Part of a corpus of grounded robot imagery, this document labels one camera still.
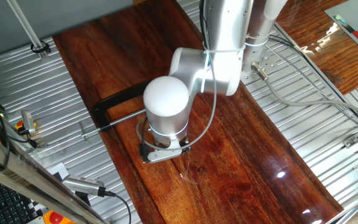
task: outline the connector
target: connector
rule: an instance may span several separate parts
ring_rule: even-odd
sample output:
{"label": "connector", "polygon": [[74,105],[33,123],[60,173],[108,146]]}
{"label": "connector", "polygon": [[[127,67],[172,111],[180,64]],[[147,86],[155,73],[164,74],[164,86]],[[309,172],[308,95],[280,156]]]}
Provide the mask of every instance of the connector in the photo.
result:
{"label": "connector", "polygon": [[265,81],[266,79],[269,78],[267,76],[266,72],[263,71],[263,68],[258,63],[256,63],[256,62],[252,63],[251,68],[253,69],[253,71],[258,73],[258,75],[262,81]]}

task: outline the red button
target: red button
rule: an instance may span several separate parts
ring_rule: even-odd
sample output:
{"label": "red button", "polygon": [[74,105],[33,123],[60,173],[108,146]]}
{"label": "red button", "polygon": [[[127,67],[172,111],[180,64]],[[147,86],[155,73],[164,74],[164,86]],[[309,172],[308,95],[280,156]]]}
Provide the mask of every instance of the red button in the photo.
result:
{"label": "red button", "polygon": [[49,216],[49,221],[52,224],[59,224],[63,220],[63,215],[52,212]]}

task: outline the wooden board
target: wooden board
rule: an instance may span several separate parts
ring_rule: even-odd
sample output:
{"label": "wooden board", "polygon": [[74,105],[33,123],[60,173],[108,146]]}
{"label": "wooden board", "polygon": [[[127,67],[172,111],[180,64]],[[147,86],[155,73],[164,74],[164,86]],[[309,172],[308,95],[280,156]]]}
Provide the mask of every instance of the wooden board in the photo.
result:
{"label": "wooden board", "polygon": [[288,0],[278,24],[343,93],[358,88],[358,45],[324,12],[346,0]]}
{"label": "wooden board", "polygon": [[[167,75],[177,47],[202,48],[200,33],[178,4],[163,0],[53,39],[90,111],[100,99]],[[190,141],[204,130],[212,101],[211,95],[195,98]],[[114,120],[141,108],[137,98],[108,115]],[[191,152],[172,160],[142,162],[139,119],[101,137],[143,223],[310,224],[342,210],[243,85],[234,96],[218,98],[209,131]]]}

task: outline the black keyboard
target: black keyboard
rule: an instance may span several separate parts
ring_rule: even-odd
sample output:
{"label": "black keyboard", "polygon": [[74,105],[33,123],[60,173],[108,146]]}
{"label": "black keyboard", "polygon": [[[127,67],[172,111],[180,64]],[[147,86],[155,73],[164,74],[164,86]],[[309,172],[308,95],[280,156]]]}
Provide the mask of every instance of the black keyboard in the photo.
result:
{"label": "black keyboard", "polygon": [[33,220],[30,199],[0,184],[0,224],[26,224]]}

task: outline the gray cable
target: gray cable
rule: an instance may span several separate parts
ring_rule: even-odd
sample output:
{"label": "gray cable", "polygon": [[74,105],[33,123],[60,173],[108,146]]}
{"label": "gray cable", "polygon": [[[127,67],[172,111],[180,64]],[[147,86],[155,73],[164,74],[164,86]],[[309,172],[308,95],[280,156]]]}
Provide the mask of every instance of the gray cable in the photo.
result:
{"label": "gray cable", "polygon": [[[296,73],[297,71],[299,71],[302,74],[302,77],[305,81],[307,81],[310,85],[312,85],[318,92],[320,92],[327,100],[331,100],[327,95],[325,95],[306,75],[304,72],[302,72],[302,70],[300,70],[294,63],[292,63],[291,61],[287,60],[283,55],[279,54],[278,52],[275,52],[273,49],[271,49],[268,45],[266,45],[266,47],[268,49],[270,49],[271,52],[273,52],[279,59],[281,59],[282,61],[284,61],[288,66],[292,66],[293,71]],[[338,104],[335,104],[335,106],[337,106],[337,108],[339,110],[341,110],[343,113],[348,114],[347,110],[344,109],[343,107],[339,106]]]}
{"label": "gray cable", "polygon": [[273,88],[272,84],[270,83],[269,79],[265,80],[266,85],[270,89],[270,91],[273,93],[273,95],[279,99],[282,103],[290,105],[290,106],[309,106],[309,105],[320,105],[320,104],[332,104],[332,105],[339,105],[344,106],[349,109],[353,109],[354,111],[358,112],[358,108],[350,105],[348,103],[336,101],[336,100],[317,100],[317,101],[308,101],[308,102],[292,102],[288,101],[284,98],[282,98]]}
{"label": "gray cable", "polygon": [[[192,146],[194,143],[196,143],[198,140],[200,140],[204,134],[208,131],[209,127],[211,126],[211,123],[212,123],[212,120],[214,118],[214,115],[215,115],[215,108],[216,108],[216,79],[215,79],[215,73],[214,73],[214,67],[213,67],[213,63],[211,63],[211,71],[212,71],[212,78],[214,80],[214,103],[212,105],[212,112],[211,112],[211,117],[209,118],[209,121],[208,121],[208,124],[206,125],[204,131],[194,140],[192,141],[191,143],[185,145],[185,146],[182,146],[182,147],[179,147],[179,148],[176,148],[176,149],[165,149],[165,148],[162,148],[162,147],[157,147],[157,146],[154,146],[153,144],[147,142],[147,141],[144,141],[146,145],[148,145],[149,147],[152,147],[153,149],[157,149],[157,150],[165,150],[165,151],[173,151],[173,150],[179,150],[179,149],[186,149],[190,146]],[[137,137],[139,137],[139,139],[141,140],[142,139],[142,136],[140,136],[140,133],[139,133],[139,125],[141,122],[144,121],[146,117],[142,118],[139,120],[139,122],[137,123],[136,125],[136,134],[137,134]]]}

